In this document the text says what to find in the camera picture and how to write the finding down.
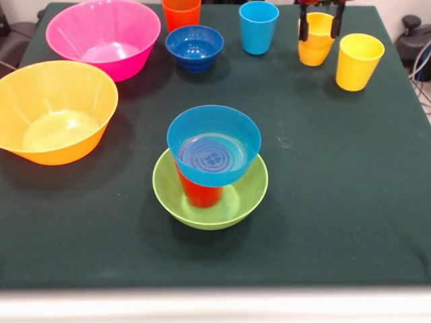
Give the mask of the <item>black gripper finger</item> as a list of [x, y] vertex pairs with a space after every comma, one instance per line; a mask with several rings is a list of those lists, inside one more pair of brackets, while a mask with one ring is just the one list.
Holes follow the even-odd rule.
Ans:
[[300, 27], [299, 27], [299, 40], [307, 41], [308, 40], [308, 21], [307, 21], [307, 10], [308, 4], [301, 3], [300, 4]]
[[332, 26], [331, 26], [332, 38], [337, 38], [339, 36], [340, 30], [341, 30], [342, 16], [345, 9], [344, 2], [336, 2], [336, 4], [337, 4], [337, 9], [335, 12], [335, 16], [333, 17]]

